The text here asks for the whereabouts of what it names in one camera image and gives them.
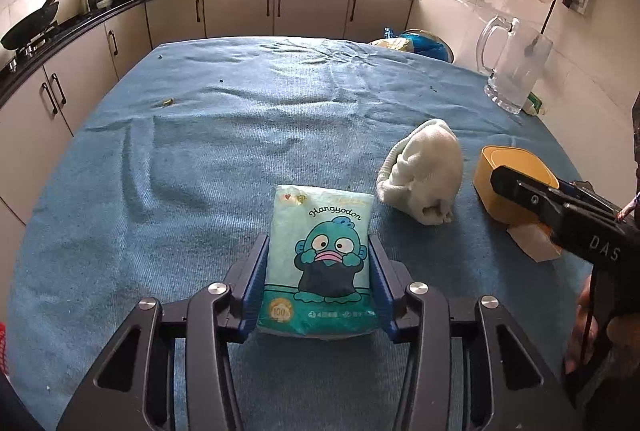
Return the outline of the person's right hand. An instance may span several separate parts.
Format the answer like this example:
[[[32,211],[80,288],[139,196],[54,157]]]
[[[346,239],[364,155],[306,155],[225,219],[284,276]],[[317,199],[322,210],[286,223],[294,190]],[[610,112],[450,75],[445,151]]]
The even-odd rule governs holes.
[[[576,319],[572,333],[567,341],[567,348],[563,357],[563,373],[572,373],[579,365],[580,353],[585,350],[585,361],[592,356],[593,342],[599,332],[598,322],[593,319],[587,326],[588,307],[590,301],[591,276],[585,280],[582,292],[577,298]],[[612,319],[606,326],[608,339],[623,351],[629,352],[631,357],[639,359],[639,315],[631,314]]]

